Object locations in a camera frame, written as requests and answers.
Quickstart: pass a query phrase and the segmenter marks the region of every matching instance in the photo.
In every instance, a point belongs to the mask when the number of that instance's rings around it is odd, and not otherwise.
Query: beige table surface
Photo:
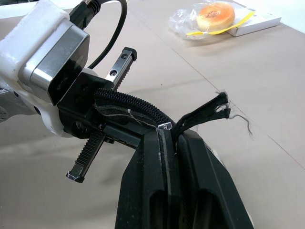
[[[305,35],[279,25],[238,38],[222,34],[183,41],[167,19],[194,0],[130,0],[124,29],[95,68],[104,77],[124,46],[138,51],[119,91],[147,100],[178,120],[226,90],[234,114],[198,132],[228,168],[256,229],[305,225]],[[111,3],[90,23],[89,61],[106,46],[120,5]],[[0,39],[19,18],[0,21]],[[122,173],[133,150],[103,145],[83,184],[65,174],[84,144],[54,136],[39,116],[0,124],[0,225],[5,229],[114,228]]]

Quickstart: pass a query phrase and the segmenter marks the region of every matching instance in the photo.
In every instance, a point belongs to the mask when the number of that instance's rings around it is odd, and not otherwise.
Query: round bun
[[[218,31],[230,27],[235,19],[233,7],[229,3],[217,2],[204,7],[196,20],[201,31]]]

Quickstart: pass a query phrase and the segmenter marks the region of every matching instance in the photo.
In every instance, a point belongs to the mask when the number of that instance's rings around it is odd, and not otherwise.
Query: black cable
[[[111,0],[99,0],[99,3],[103,4],[103,3],[106,3],[108,1],[111,1]],[[93,61],[92,64],[89,65],[88,68],[90,68],[90,69],[93,69],[96,65],[98,65],[102,61],[102,59],[104,59],[104,57],[108,54],[108,52],[111,50],[114,43],[118,39],[118,37],[120,35],[120,32],[123,28],[123,25],[125,23],[125,19],[126,19],[126,16],[127,16],[127,2],[126,2],[126,0],[117,0],[117,1],[121,3],[121,7],[122,7],[119,23],[118,23],[118,25],[117,25],[117,27],[114,31],[114,34],[113,34],[112,38],[110,39],[108,45],[104,49],[104,51],[96,58],[95,61]]]

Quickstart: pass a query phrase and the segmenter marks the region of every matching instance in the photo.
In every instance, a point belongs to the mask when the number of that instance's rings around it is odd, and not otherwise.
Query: white box
[[[247,15],[251,11],[255,11],[255,14],[244,24],[227,31],[234,37],[276,26],[281,21],[281,17],[278,17],[272,13],[256,11],[255,9],[247,8],[246,6],[238,3],[232,3],[232,6],[234,7],[236,18],[233,24],[237,24],[240,21],[240,18],[243,18],[244,15]]]

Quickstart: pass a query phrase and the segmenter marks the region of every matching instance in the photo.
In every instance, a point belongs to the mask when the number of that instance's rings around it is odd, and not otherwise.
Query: plastic bag
[[[255,13],[232,8],[226,1],[204,0],[177,10],[169,19],[169,27],[184,39],[200,40],[240,26]]]

